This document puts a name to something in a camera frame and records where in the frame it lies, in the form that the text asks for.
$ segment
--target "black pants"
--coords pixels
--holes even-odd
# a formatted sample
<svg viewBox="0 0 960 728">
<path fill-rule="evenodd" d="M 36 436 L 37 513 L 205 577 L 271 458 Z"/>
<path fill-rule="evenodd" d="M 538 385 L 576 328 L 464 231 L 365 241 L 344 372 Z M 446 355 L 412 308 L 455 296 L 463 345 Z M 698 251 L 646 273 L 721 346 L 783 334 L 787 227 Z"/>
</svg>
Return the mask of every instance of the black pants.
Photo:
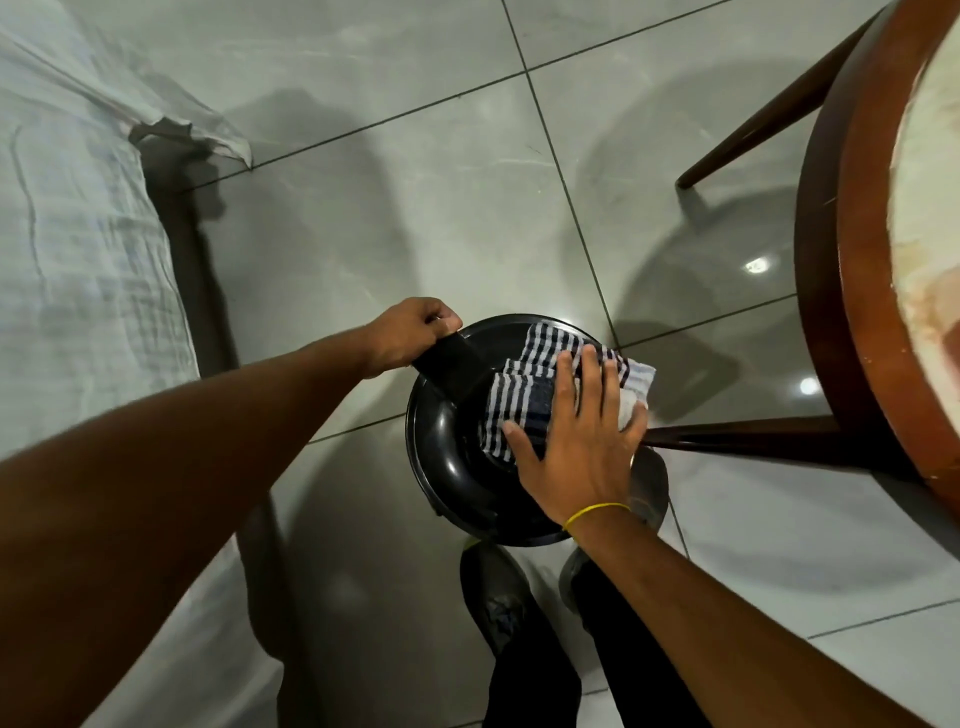
<svg viewBox="0 0 960 728">
<path fill-rule="evenodd" d="M 709 726 L 660 645 L 603 572 L 588 563 L 572 587 L 624 727 L 657 725 L 660 716 L 684 728 Z M 483 728 L 575 728 L 579 708 L 580 678 L 556 638 L 521 631 L 496 661 Z"/>
</svg>

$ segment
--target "striped cloth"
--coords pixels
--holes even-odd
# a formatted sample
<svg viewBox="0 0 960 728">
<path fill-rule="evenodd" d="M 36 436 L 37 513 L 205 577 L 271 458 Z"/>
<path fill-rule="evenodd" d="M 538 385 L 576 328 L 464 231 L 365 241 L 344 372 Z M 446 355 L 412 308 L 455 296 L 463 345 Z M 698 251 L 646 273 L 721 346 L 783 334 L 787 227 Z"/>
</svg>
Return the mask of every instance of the striped cloth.
<svg viewBox="0 0 960 728">
<path fill-rule="evenodd" d="M 514 460 L 501 429 L 506 420 L 523 427 L 537 455 L 543 457 L 553 407 L 557 354 L 567 351 L 573 354 L 574 384 L 579 399 L 581 355 L 586 343 L 582 337 L 545 322 L 530 327 L 520 358 L 507 360 L 503 371 L 493 378 L 487 396 L 479 435 L 480 448 L 489 457 L 506 463 Z M 607 347 L 600 348 L 598 358 L 616 362 L 620 376 L 619 425 L 623 429 L 633 415 L 635 404 L 638 401 L 646 404 L 656 370 Z"/>
</svg>

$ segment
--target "black handle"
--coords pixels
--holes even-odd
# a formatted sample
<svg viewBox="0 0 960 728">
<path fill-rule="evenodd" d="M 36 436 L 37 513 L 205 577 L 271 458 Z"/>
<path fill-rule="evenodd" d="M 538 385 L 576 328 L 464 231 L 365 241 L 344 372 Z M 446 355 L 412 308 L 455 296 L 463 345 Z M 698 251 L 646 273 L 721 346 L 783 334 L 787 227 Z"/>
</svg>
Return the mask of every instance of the black handle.
<svg viewBox="0 0 960 728">
<path fill-rule="evenodd" d="M 496 374 L 483 354 L 459 333 L 438 341 L 414 359 L 413 366 L 454 406 L 485 393 Z"/>
</svg>

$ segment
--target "white tile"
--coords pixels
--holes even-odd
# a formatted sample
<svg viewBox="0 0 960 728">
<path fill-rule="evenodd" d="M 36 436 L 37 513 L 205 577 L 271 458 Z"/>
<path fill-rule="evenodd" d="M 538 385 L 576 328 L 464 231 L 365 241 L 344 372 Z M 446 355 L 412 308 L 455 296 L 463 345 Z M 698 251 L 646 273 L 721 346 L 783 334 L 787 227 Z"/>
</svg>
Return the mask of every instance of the white tile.
<svg viewBox="0 0 960 728">
<path fill-rule="evenodd" d="M 661 452 L 690 559 L 799 635 L 960 596 L 960 564 L 868 474 Z"/>
<path fill-rule="evenodd" d="M 633 33 L 715 0 L 507 0 L 523 58 L 533 67 Z"/>
<path fill-rule="evenodd" d="M 829 412 L 801 392 L 812 368 L 792 299 L 626 353 L 658 367 L 659 425 Z M 960 596 L 960 563 L 927 535 L 942 537 L 938 514 L 908 502 L 916 486 L 888 486 L 894 501 L 865 473 L 659 453 L 690 559 L 797 634 Z"/>
<path fill-rule="evenodd" d="M 223 113 L 256 161 L 521 70 L 500 0 L 68 0 Z"/>
<path fill-rule="evenodd" d="M 829 657 L 938 728 L 960 726 L 960 604 L 813 640 Z"/>
<path fill-rule="evenodd" d="M 623 728 L 620 713 L 616 710 L 613 695 L 609 691 L 584 695 L 577 714 L 578 728 Z"/>
<path fill-rule="evenodd" d="M 420 492 L 402 419 L 307 446 L 273 497 L 324 725 L 481 717 L 493 657 L 463 602 L 467 536 Z"/>
<path fill-rule="evenodd" d="M 657 368 L 655 425 L 828 415 L 794 298 L 623 350 Z"/>
<path fill-rule="evenodd" d="M 621 344 L 794 290 L 811 119 L 693 192 L 674 181 L 881 5 L 733 0 L 533 72 Z"/>
<path fill-rule="evenodd" d="M 556 316 L 610 341 L 524 79 L 196 191 L 241 362 L 363 324 L 407 296 L 465 322 Z M 405 409 L 410 371 L 364 382 L 322 434 Z"/>
<path fill-rule="evenodd" d="M 672 511 L 666 514 L 660 527 L 660 537 L 680 553 L 684 553 L 680 529 Z M 514 555 L 527 574 L 537 602 L 550 619 L 566 654 L 580 673 L 584 692 L 591 692 L 606 688 L 607 678 L 600 667 L 600 658 L 597 656 L 593 638 L 584 631 L 580 618 L 566 609 L 557 591 L 560 572 L 576 547 L 572 539 L 567 539 L 550 546 L 511 547 L 507 550 Z"/>
</svg>

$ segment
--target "white bedsheet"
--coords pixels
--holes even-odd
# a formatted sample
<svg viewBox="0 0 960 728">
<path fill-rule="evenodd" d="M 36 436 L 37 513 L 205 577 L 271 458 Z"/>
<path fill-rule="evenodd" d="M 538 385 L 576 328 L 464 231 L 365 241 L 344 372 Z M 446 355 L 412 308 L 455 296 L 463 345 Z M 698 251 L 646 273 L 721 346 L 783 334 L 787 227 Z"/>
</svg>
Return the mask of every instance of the white bedsheet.
<svg viewBox="0 0 960 728">
<path fill-rule="evenodd" d="M 128 141 L 163 118 L 250 162 L 222 118 L 56 0 L 0 0 L 0 457 L 198 376 Z M 231 539 L 85 725 L 271 726 L 281 675 Z"/>
</svg>

